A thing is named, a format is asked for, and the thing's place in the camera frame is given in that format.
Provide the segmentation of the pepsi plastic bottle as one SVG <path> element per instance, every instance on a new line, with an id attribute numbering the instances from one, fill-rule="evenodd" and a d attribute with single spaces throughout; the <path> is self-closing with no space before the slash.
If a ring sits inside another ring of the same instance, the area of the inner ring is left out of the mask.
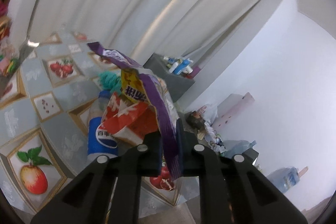
<path id="1" fill-rule="evenodd" d="M 110 100 L 110 92 L 102 90 L 98 98 L 89 109 L 88 115 L 88 162 L 94 161 L 98 156 L 105 155 L 113 158 L 118 156 L 118 145 L 112 135 L 101 125 L 105 110 Z"/>

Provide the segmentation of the blue lotion bottle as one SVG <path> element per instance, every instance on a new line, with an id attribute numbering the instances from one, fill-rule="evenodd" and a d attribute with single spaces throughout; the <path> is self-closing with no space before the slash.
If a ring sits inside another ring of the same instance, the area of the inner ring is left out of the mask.
<path id="1" fill-rule="evenodd" d="M 183 69 L 185 69 L 191 63 L 193 63 L 192 60 L 183 59 L 182 62 L 174 69 L 173 74 L 180 75 L 182 73 Z"/>

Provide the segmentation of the dark grey cabinet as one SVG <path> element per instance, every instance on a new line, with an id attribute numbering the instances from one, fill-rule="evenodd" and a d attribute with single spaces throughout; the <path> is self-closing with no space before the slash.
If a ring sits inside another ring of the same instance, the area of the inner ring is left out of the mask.
<path id="1" fill-rule="evenodd" d="M 163 56 L 156 53 L 151 55 L 143 67 L 152 70 L 156 76 L 165 81 L 173 102 L 177 102 L 195 83 L 193 79 L 169 73 Z"/>

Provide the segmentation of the large blue water jug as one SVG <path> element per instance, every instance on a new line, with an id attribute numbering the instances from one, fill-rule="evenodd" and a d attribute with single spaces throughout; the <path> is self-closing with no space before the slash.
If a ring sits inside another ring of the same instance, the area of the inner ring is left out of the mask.
<path id="1" fill-rule="evenodd" d="M 286 193 L 300 181 L 300 178 L 307 173 L 309 167 L 302 170 L 295 167 L 280 168 L 267 176 L 267 179 L 281 192 Z"/>

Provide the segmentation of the purple snack wrapper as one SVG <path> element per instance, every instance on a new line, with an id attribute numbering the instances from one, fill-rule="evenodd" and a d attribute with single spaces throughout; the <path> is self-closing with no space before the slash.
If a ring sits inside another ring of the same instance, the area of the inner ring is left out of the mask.
<path id="1" fill-rule="evenodd" d="M 136 92 L 140 92 L 141 98 L 153 106 L 157 118 L 158 129 L 162 135 L 163 155 L 167 167 L 173 179 L 181 177 L 178 158 L 178 142 L 176 140 L 176 130 L 170 116 L 169 107 L 163 87 L 150 69 L 145 69 L 135 60 L 127 57 L 118 50 L 105 49 L 99 42 L 89 42 L 89 49 L 101 57 L 107 58 L 114 65 L 117 65 L 122 73 L 130 73 L 135 76 L 139 83 L 139 88 L 127 82 L 127 85 L 134 89 L 123 88 L 126 96 L 135 99 Z"/>

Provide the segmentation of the small white bottle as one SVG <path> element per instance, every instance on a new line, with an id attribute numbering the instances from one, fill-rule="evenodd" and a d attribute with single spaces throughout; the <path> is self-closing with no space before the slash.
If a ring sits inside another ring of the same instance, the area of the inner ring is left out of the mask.
<path id="1" fill-rule="evenodd" d="M 178 67 L 179 61 L 173 63 L 173 65 L 169 68 L 169 73 L 173 73 L 173 71 Z"/>

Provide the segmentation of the purple box on cabinet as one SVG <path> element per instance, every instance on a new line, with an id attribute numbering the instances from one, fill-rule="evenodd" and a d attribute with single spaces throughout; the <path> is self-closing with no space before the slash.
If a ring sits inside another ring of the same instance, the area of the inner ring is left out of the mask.
<path id="1" fill-rule="evenodd" d="M 188 79 L 193 79 L 199 72 L 201 71 L 201 68 L 196 66 L 193 67 L 193 71 L 187 75 Z"/>

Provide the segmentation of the red paper gift bag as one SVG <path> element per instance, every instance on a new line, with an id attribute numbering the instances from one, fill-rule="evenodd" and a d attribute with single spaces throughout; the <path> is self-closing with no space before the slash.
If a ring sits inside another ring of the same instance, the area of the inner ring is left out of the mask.
<path id="1" fill-rule="evenodd" d="M 9 36 L 11 27 L 11 18 L 8 17 L 10 0 L 1 0 L 1 14 L 0 14 L 0 39 Z"/>

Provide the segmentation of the pink rolled mat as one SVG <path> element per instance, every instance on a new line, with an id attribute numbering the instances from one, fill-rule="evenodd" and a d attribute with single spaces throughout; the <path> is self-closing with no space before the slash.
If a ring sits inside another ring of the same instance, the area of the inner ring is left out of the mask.
<path id="1" fill-rule="evenodd" d="M 254 102 L 255 99 L 249 92 L 244 95 L 230 94 L 218 106 L 218 117 L 213 122 L 213 129 L 217 133 L 223 133 L 227 125 Z"/>

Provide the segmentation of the teal green cloth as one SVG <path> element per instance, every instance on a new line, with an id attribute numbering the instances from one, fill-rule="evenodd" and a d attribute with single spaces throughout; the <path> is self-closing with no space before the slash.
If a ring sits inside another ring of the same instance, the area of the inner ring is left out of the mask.
<path id="1" fill-rule="evenodd" d="M 102 88 L 110 92 L 110 94 L 116 93 L 121 95 L 121 77 L 111 71 L 104 71 L 99 74 L 99 80 Z"/>

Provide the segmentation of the white plastic bag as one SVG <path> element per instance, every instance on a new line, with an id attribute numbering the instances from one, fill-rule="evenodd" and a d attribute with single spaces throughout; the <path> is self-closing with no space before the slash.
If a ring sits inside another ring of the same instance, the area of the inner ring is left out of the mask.
<path id="1" fill-rule="evenodd" d="M 216 105 L 206 104 L 198 110 L 198 114 L 204 121 L 212 125 L 218 117 L 218 107 Z"/>

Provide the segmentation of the dark box on floor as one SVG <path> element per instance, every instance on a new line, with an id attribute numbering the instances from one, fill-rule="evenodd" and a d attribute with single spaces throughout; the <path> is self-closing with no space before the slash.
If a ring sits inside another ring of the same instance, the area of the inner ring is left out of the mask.
<path id="1" fill-rule="evenodd" d="M 205 129 L 205 120 L 197 111 L 192 111 L 185 116 L 186 122 L 190 127 L 198 131 Z"/>

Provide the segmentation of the fruit pattern tablecloth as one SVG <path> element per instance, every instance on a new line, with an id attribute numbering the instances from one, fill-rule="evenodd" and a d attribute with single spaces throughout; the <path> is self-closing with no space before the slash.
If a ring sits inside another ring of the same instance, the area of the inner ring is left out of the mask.
<path id="1" fill-rule="evenodd" d="M 80 32 L 54 32 L 37 47 L 1 40 L 1 191 L 36 214 L 88 164 L 88 115 L 99 74 L 121 71 L 92 52 Z"/>

